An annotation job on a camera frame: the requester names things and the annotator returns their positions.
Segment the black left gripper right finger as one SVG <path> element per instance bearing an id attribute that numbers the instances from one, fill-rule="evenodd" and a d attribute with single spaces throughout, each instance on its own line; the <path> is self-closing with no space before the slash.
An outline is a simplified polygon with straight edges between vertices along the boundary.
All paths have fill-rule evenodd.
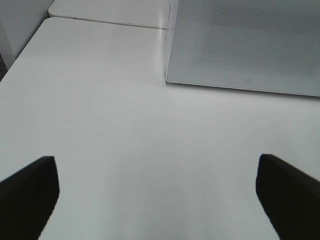
<path id="1" fill-rule="evenodd" d="M 259 157 L 255 192 L 281 240 L 320 238 L 320 182 L 272 154 Z"/>

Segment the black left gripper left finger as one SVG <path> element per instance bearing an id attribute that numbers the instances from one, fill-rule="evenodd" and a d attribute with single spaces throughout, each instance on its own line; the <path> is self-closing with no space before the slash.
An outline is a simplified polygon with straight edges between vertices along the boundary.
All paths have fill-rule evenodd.
<path id="1" fill-rule="evenodd" d="M 60 195 L 54 156 L 43 156 L 0 182 L 0 238 L 38 240 Z"/>

